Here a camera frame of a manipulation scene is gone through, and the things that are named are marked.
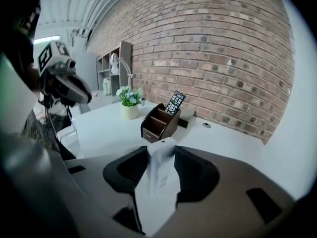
white desk lamp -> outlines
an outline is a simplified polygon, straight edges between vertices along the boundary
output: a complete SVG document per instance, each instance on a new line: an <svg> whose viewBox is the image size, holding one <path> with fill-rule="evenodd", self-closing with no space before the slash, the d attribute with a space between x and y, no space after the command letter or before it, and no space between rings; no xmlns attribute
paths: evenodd
<svg viewBox="0 0 317 238"><path fill-rule="evenodd" d="M119 62L122 63L123 67L127 71L128 76L128 86L131 89L131 79L133 77L133 74L131 73L129 65L126 63L126 61L123 58L118 58L118 55L116 53L113 53L110 57L110 65L111 65L111 73L112 74L119 74Z"/></svg>

potted plant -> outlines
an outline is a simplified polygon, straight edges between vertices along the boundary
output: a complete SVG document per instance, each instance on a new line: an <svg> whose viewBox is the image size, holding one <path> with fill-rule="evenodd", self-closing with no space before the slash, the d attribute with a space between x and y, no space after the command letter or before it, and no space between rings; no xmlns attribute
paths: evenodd
<svg viewBox="0 0 317 238"><path fill-rule="evenodd" d="M141 103L141 94L133 92L128 86L122 86L118 89L116 96L121 100L121 113L125 119L134 119L138 117L138 104Z"/></svg>

wooden desk organizer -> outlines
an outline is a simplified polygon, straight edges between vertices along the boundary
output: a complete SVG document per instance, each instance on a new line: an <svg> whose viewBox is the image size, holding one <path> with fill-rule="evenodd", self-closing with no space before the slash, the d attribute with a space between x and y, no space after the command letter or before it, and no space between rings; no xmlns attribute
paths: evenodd
<svg viewBox="0 0 317 238"><path fill-rule="evenodd" d="M141 123L141 137L150 143L170 137L177 129L180 109L170 114L165 111L164 104L153 108Z"/></svg>

small bottle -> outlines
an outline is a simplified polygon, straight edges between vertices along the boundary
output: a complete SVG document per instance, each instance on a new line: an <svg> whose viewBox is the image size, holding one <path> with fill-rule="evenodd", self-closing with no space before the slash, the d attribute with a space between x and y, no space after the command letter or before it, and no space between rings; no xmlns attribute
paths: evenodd
<svg viewBox="0 0 317 238"><path fill-rule="evenodd" d="M106 78L104 78L104 81L103 81L103 89L104 89L104 95L109 95L108 80Z"/></svg>

shelf unit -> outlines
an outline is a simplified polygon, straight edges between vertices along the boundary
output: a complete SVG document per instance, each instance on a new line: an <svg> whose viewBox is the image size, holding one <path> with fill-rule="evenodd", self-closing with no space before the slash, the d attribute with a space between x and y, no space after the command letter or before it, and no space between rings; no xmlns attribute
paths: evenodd
<svg viewBox="0 0 317 238"><path fill-rule="evenodd" d="M97 79L98 79L98 89L102 90L103 88L103 79L107 78L110 80L111 84L111 94L115 95L117 90L121 86L128 85L128 75L122 63L119 62L119 74L111 73L110 57L113 53L116 53L119 58L123 58L124 61L131 68L132 60L132 44L121 41L120 46L112 50L110 53L104 55L97 59Z"/></svg>

